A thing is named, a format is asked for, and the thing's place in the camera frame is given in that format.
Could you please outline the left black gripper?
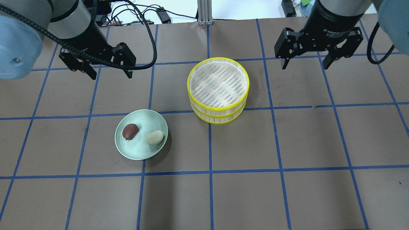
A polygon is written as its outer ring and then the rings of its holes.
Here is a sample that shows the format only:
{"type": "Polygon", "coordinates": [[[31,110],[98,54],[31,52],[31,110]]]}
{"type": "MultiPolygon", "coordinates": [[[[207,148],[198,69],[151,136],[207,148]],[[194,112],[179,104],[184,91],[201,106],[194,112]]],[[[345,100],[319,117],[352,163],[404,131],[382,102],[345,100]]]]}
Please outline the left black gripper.
{"type": "MultiPolygon", "coordinates": [[[[116,46],[109,45],[96,22],[92,22],[85,32],[77,37],[64,39],[63,41],[97,59],[113,62],[118,65],[135,66],[136,64],[136,56],[132,53],[128,45],[124,42],[120,42],[116,46]]],[[[83,54],[72,51],[64,46],[60,50],[59,58],[70,70],[83,71],[83,73],[86,73],[92,80],[96,80],[97,72],[91,65],[102,64],[101,61],[92,61],[83,54]]],[[[132,79],[132,70],[123,71],[128,79],[132,79]]]]}

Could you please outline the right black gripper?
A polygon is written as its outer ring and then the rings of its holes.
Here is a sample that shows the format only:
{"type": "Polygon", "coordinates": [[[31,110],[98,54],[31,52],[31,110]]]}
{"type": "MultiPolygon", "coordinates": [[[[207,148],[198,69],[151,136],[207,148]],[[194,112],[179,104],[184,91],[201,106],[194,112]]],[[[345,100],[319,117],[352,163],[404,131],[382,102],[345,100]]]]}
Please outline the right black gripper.
{"type": "Polygon", "coordinates": [[[274,46],[282,70],[291,58],[309,51],[328,52],[322,61],[324,70],[341,57],[351,57],[363,41],[357,27],[363,6],[362,0],[316,0],[304,27],[299,32],[283,28],[274,46]]]}

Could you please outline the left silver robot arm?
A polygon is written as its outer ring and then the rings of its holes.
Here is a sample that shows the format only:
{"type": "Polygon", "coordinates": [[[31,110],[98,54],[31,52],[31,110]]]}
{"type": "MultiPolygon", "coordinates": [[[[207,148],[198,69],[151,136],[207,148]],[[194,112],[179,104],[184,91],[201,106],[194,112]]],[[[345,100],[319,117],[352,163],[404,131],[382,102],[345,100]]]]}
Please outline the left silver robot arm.
{"type": "Polygon", "coordinates": [[[92,65],[123,70],[131,78],[136,57],[124,42],[108,44],[83,0],[2,0],[1,79],[26,77],[47,37],[61,46],[59,58],[72,71],[96,79],[92,65]]]}

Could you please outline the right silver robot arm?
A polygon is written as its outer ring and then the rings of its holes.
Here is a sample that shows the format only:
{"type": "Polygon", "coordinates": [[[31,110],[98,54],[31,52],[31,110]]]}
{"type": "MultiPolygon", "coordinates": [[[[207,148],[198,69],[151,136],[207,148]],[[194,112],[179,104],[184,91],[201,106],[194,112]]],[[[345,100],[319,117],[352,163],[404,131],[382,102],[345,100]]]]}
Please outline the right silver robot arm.
{"type": "Polygon", "coordinates": [[[364,39],[357,23],[372,4],[378,19],[367,45],[368,61],[381,64],[394,49],[408,54],[407,0],[316,0],[303,29],[295,32],[284,28],[274,46],[275,57],[282,60],[282,69],[287,67],[290,59],[309,51],[328,52],[323,60],[325,69],[339,58],[352,57],[364,39]],[[383,58],[376,61],[371,50],[380,28],[387,33],[393,45],[383,58]]]}

